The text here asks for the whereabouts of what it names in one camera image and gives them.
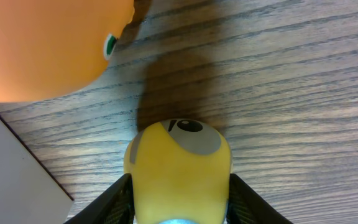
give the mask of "wooden surface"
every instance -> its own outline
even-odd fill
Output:
[[[137,128],[199,119],[234,171],[294,223],[358,223],[358,0],[140,0],[103,76],[0,104],[75,198],[122,175]]]

